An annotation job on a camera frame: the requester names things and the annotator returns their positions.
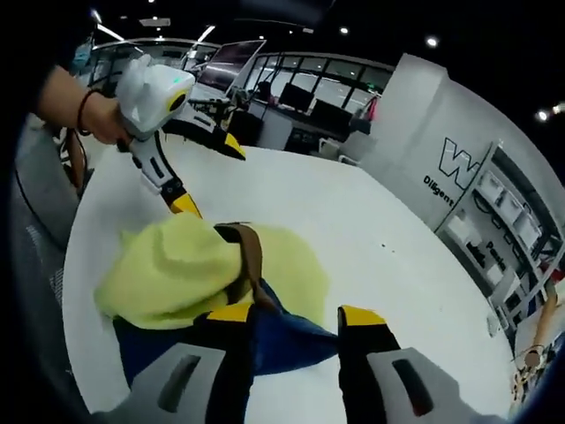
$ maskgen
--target white table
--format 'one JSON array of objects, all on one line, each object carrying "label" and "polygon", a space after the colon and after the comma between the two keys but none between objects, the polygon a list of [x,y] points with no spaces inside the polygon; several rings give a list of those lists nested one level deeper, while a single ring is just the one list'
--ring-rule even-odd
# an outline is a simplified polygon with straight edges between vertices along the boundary
[{"label": "white table", "polygon": [[[319,158],[247,148],[240,162],[169,136],[164,151],[212,222],[287,227],[330,275],[326,324],[342,304],[386,317],[413,346],[459,381],[464,401],[506,416],[512,359],[490,338],[486,300],[451,252],[392,193],[363,170]],[[170,212],[141,183],[128,155],[104,153],[72,227],[64,267],[63,317],[72,372],[91,412],[127,394],[116,336],[93,290],[117,257],[121,230],[140,231]],[[249,423],[344,423],[337,358],[255,379]]]}]

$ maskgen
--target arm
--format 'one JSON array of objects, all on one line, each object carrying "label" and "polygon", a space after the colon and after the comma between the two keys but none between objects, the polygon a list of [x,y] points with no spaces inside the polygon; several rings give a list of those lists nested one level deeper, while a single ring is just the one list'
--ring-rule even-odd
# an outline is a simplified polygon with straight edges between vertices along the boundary
[{"label": "arm", "polygon": [[533,345],[541,345],[544,339],[544,335],[547,332],[547,326],[551,321],[551,317],[554,315],[555,309],[557,308],[557,293],[548,293],[548,298],[546,304],[543,306],[541,311],[541,316],[539,317],[538,327],[536,328],[536,335],[533,338]]},{"label": "arm", "polygon": [[77,122],[80,104],[87,93],[88,90],[70,73],[56,66],[41,89],[37,115],[52,125],[68,128],[81,126],[104,144],[115,144],[117,140],[129,143],[132,137],[122,125],[116,99],[109,99],[98,93],[88,96],[82,110],[81,122]]},{"label": "arm", "polygon": [[86,93],[70,73],[56,66],[41,90],[37,116],[53,125],[76,128],[80,102]]},{"label": "arm", "polygon": [[544,336],[547,333],[547,327],[554,316],[555,309],[557,308],[557,293],[555,291],[547,294],[547,302],[541,310],[539,316],[538,327],[536,334],[531,342],[532,349],[526,354],[524,362],[528,367],[536,367],[539,365],[539,352],[536,350],[537,346],[542,345]]}]

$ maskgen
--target yellow cloth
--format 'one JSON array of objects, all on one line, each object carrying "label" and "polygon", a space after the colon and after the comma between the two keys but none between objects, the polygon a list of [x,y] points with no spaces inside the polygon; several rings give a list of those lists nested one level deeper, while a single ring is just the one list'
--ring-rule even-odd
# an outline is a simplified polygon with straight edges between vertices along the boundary
[{"label": "yellow cloth", "polygon": [[[263,277],[292,314],[323,326],[328,278],[315,253],[283,228],[250,224],[263,251]],[[191,213],[123,237],[124,251],[96,289],[99,309],[142,329],[177,329],[227,305],[224,291],[239,276],[241,253],[211,223]],[[249,292],[240,301],[251,301]]]}]

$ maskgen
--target wrist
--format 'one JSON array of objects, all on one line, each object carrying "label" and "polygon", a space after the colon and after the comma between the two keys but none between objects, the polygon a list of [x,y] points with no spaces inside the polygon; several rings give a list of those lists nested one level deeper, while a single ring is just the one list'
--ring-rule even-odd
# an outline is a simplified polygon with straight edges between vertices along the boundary
[{"label": "wrist", "polygon": [[97,97],[103,97],[103,95],[98,90],[92,89],[82,98],[77,115],[77,129],[80,132],[91,133],[94,129],[94,111],[95,104],[98,101]]}]

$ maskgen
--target white wall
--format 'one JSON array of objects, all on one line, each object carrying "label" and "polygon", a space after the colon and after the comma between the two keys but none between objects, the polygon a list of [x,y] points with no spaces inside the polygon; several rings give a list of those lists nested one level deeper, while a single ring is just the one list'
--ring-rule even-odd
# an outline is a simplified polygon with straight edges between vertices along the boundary
[{"label": "white wall", "polygon": [[481,162],[492,141],[537,187],[565,222],[565,190],[526,135],[484,99],[448,77],[445,68],[404,55],[379,102],[371,135],[377,142],[360,166],[378,179],[433,230],[451,210],[425,183],[430,176],[451,199],[463,189],[439,169],[445,139]]}]

